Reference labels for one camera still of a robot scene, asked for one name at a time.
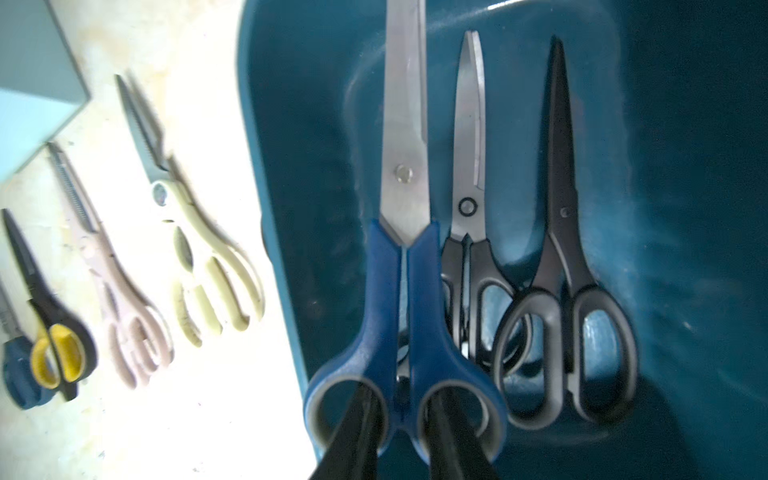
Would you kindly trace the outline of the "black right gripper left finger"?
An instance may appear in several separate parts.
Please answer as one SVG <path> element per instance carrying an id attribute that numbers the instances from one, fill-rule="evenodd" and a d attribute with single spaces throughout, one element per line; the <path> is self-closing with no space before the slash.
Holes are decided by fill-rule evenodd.
<path id="1" fill-rule="evenodd" d="M 361 384 L 310 479 L 376 479 L 383 425 L 384 412 L 376 392 Z"/>

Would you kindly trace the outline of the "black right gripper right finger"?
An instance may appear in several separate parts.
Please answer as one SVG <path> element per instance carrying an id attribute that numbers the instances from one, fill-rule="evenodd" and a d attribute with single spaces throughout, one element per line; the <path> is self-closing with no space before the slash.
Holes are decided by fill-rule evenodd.
<path id="1" fill-rule="evenodd" d="M 448 387 L 426 405 L 430 479 L 498 479 L 461 405 L 462 388 Z"/>

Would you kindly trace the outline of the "blue grey handled scissors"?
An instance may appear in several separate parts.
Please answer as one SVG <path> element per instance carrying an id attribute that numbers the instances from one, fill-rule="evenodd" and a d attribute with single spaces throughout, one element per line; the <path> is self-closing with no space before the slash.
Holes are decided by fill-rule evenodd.
<path id="1" fill-rule="evenodd" d="M 364 314 L 352 343 L 311 378 L 304 421 L 314 445 L 326 451 L 332 430 L 321 417 L 325 395 L 338 383 L 358 382 L 383 409 L 378 451 L 384 453 L 402 429 L 428 461 L 428 402 L 459 387 L 488 414 L 476 438 L 493 462 L 507 438 L 507 407 L 489 376 L 461 355 L 446 326 L 439 225 L 430 210 L 425 11 L 422 1 L 386 5 L 381 194 L 367 235 Z"/>

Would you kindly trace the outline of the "pink kitchen scissors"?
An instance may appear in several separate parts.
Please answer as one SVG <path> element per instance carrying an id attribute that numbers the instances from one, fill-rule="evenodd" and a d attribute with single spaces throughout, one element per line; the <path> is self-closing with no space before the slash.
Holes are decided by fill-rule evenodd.
<path id="1" fill-rule="evenodd" d="M 51 141 L 46 147 L 60 188 L 65 219 L 97 290 L 114 368 L 128 388 L 145 387 L 154 374 L 171 364 L 172 343 L 155 307 L 124 272 L 65 152 Z"/>

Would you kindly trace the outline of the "yellow black handled scissors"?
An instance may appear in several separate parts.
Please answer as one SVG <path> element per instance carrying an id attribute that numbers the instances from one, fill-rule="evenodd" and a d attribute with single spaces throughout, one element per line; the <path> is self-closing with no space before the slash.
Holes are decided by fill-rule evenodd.
<path id="1" fill-rule="evenodd" d="M 70 311 L 47 285 L 32 251 L 11 211 L 2 210 L 9 244 L 38 317 L 38 334 L 31 347 L 30 366 L 41 387 L 59 393 L 66 402 L 77 398 L 79 383 L 98 365 L 93 336 L 80 318 Z"/>

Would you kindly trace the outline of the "cream kitchen scissors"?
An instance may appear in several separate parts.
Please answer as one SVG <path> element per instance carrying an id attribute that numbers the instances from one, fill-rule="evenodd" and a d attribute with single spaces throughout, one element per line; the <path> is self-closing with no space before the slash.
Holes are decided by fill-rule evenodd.
<path id="1" fill-rule="evenodd" d="M 247 330 L 265 313 L 259 276 L 204 219 L 165 154 L 162 130 L 139 86 L 119 74 L 114 79 L 155 216 L 168 232 L 173 266 L 170 296 L 181 332 L 193 346 L 201 347 L 226 326 Z"/>

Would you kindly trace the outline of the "dark blue handled scissors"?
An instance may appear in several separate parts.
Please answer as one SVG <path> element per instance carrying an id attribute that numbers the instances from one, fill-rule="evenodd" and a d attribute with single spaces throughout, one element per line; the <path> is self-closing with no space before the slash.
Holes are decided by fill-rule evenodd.
<path id="1" fill-rule="evenodd" d="M 1 326 L 8 336 L 2 346 L 2 378 L 9 396 L 22 410 L 45 405 L 53 398 L 54 391 L 39 385 L 32 374 L 32 343 L 22 330 L 4 287 L 1 287 Z"/>

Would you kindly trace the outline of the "teal plastic storage box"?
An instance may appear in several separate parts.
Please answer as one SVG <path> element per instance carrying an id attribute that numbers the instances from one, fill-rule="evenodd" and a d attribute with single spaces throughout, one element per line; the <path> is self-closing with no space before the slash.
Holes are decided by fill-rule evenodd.
<path id="1" fill-rule="evenodd" d="M 249 1 L 242 111 L 301 385 L 355 337 L 378 214 L 382 1 Z M 450 228 L 463 35 L 487 80 L 487 234 L 528 282 L 546 216 L 550 44 L 563 41 L 579 220 L 593 274 L 632 323 L 641 384 L 600 428 L 571 409 L 512 430 L 504 479 L 767 475 L 767 5 L 430 1 L 432 213 Z"/>

